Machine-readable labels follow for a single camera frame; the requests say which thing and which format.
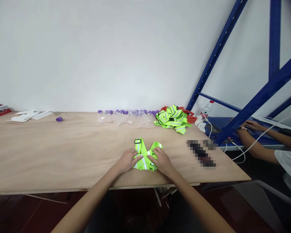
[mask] pile of safety vests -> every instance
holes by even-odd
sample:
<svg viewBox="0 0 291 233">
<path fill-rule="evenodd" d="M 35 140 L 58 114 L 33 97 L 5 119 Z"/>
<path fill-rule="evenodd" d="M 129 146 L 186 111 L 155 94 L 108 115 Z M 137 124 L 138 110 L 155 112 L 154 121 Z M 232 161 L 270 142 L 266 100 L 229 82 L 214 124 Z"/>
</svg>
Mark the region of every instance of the pile of safety vests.
<svg viewBox="0 0 291 233">
<path fill-rule="evenodd" d="M 187 114 L 175 105 L 167 107 L 166 111 L 162 110 L 156 113 L 156 118 L 157 121 L 153 121 L 154 124 L 160 125 L 163 128 L 175 128 L 181 134 L 185 134 L 186 127 L 191 127 L 187 120 Z"/>
</svg>

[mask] clear plastic bag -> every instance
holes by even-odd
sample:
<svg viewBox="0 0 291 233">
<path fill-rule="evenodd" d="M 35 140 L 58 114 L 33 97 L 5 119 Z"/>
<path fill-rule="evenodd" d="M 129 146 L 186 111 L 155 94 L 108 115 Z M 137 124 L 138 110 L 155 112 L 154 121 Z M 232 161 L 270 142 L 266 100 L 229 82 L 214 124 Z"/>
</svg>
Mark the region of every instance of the clear plastic bag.
<svg viewBox="0 0 291 233">
<path fill-rule="evenodd" d="M 128 117 L 124 123 L 132 125 L 135 122 L 136 116 L 138 112 L 135 110 L 129 110 L 128 111 Z"/>
<path fill-rule="evenodd" d="M 119 126 L 126 121 L 127 117 L 128 115 L 115 112 L 112 114 L 112 121 Z"/>
<path fill-rule="evenodd" d="M 150 123 L 150 119 L 145 114 L 143 110 L 139 111 L 135 120 L 135 125 L 137 125 L 138 128 L 142 128 L 147 126 Z"/>
<path fill-rule="evenodd" d="M 161 127 L 161 126 L 157 126 L 156 124 L 153 123 L 153 121 L 158 121 L 156 119 L 156 117 L 152 114 L 152 113 L 148 113 L 147 117 L 150 119 L 150 123 L 147 124 L 146 128 L 156 128 L 156 127 Z"/>
<path fill-rule="evenodd" d="M 109 111 L 98 112 L 97 117 L 98 117 L 97 125 L 105 125 L 111 122 L 111 115 Z"/>
</svg>

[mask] hand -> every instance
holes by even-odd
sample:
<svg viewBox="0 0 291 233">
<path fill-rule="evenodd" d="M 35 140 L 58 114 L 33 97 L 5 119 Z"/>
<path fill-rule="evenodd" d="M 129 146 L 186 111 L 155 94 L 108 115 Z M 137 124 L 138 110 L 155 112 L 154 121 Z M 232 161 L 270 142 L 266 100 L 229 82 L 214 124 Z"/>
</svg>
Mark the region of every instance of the hand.
<svg viewBox="0 0 291 233">
<path fill-rule="evenodd" d="M 153 158 L 153 156 L 148 155 L 149 160 L 151 160 L 151 162 L 154 163 L 155 166 L 157 166 L 161 173 L 169 176 L 170 173 L 175 170 L 174 166 L 171 164 L 169 157 L 166 155 L 163 149 L 159 147 L 154 148 L 153 152 L 156 154 L 157 160 Z"/>
<path fill-rule="evenodd" d="M 249 121 L 249 120 L 247 120 L 244 123 L 244 125 L 245 126 L 249 126 L 250 129 L 257 130 L 257 131 L 265 131 L 265 130 L 267 130 L 267 127 L 264 127 L 264 126 L 260 125 L 256 121 Z"/>
<path fill-rule="evenodd" d="M 117 169 L 119 174 L 128 172 L 132 169 L 136 163 L 143 158 L 142 155 L 137 156 L 135 159 L 134 157 L 137 155 L 135 149 L 128 149 L 124 152 L 124 154 L 120 157 L 120 159 L 116 162 L 114 167 Z"/>
</svg>

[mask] blue metal shelf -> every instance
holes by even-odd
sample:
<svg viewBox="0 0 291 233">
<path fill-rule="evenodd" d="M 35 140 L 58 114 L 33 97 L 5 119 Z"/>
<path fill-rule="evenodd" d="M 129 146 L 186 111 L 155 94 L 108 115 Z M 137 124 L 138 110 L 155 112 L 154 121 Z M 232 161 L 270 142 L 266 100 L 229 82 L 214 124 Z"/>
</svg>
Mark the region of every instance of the blue metal shelf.
<svg viewBox="0 0 291 233">
<path fill-rule="evenodd" d="M 214 50 L 211 53 L 207 65 L 187 106 L 187 110 L 192 110 L 198 96 L 201 95 L 238 112 L 238 115 L 225 128 L 222 129 L 220 134 L 218 134 L 217 138 L 215 139 L 217 144 L 221 144 L 232 132 L 234 132 L 244 121 L 246 121 L 253 113 L 255 113 L 256 110 L 258 110 L 291 79 L 291 59 L 281 69 L 279 69 L 281 0 L 271 0 L 268 82 L 243 109 L 239 109 L 233 105 L 215 99 L 201 92 L 246 3 L 247 0 L 236 0 L 230 16 L 223 28 L 223 31 L 221 32 L 221 35 L 214 47 Z M 282 105 L 280 105 L 275 111 L 273 111 L 269 116 L 276 116 L 289 105 L 291 105 L 291 97 Z"/>
</svg>

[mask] red plastic bag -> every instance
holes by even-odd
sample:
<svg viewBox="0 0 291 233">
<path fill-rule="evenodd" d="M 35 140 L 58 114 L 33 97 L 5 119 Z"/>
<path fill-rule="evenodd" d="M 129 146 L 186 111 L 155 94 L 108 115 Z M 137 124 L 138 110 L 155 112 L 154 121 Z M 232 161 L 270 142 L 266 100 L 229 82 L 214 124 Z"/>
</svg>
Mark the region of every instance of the red plastic bag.
<svg viewBox="0 0 291 233">
<path fill-rule="evenodd" d="M 194 117 L 194 113 L 193 112 L 191 112 L 189 110 L 185 110 L 184 107 L 179 107 L 179 109 L 187 114 L 188 123 L 193 124 L 197 120 L 197 117 Z M 162 110 L 166 111 L 167 110 L 167 106 L 162 107 L 161 111 Z"/>
</svg>

